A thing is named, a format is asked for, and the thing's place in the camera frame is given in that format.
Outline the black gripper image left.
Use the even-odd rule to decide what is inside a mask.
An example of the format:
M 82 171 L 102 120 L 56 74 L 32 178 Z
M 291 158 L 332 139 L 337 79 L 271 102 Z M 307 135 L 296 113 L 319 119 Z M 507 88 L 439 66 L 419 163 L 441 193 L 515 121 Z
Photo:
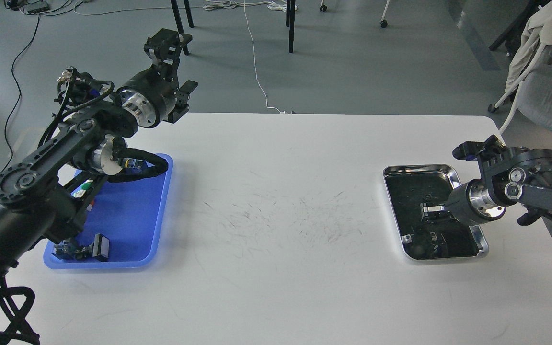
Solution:
M 131 112 L 140 127 L 152 128 L 160 122 L 175 124 L 190 109 L 190 94 L 197 81 L 187 80 L 178 88 L 180 54 L 193 40 L 192 35 L 160 29 L 147 38 L 144 52 L 152 66 L 133 76 L 118 90 L 123 108 Z

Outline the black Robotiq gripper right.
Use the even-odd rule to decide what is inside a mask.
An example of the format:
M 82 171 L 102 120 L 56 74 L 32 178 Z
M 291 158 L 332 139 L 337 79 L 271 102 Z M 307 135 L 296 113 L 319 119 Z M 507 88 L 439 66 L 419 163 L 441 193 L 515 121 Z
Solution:
M 498 205 L 489 195 L 488 188 L 481 180 L 471 180 L 455 188 L 444 204 L 421 203 L 432 214 L 423 215 L 422 224 L 439 224 L 454 221 L 466 226 L 476 226 L 496 221 L 506 212 L 506 207 Z

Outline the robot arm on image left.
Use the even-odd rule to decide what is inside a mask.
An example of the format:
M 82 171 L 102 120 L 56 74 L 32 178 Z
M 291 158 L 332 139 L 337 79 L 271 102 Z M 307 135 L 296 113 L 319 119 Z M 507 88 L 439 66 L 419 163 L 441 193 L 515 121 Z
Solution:
M 106 259 L 106 238 L 79 246 L 88 206 L 105 183 L 162 175 L 162 157 L 127 146 L 140 127 L 174 124 L 190 109 L 197 82 L 178 81 L 180 55 L 192 35 L 160 29 L 147 38 L 151 65 L 120 88 L 68 67 L 57 81 L 59 111 L 38 147 L 0 172 L 0 345 L 15 339 L 40 343 L 26 317 L 35 302 L 27 287 L 10 287 L 6 274 L 40 240 L 57 244 L 64 258 Z

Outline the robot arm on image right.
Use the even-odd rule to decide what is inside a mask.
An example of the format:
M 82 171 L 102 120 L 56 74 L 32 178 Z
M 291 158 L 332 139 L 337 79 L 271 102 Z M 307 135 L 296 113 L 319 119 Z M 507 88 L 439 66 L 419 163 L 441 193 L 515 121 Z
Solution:
M 477 226 L 500 219 L 508 206 L 526 208 L 517 219 L 527 226 L 539 218 L 552 221 L 552 150 L 505 146 L 492 135 L 484 142 L 466 141 L 453 149 L 458 160 L 475 160 L 481 177 L 452 190 L 440 205 L 421 205 L 421 221 L 453 219 Z

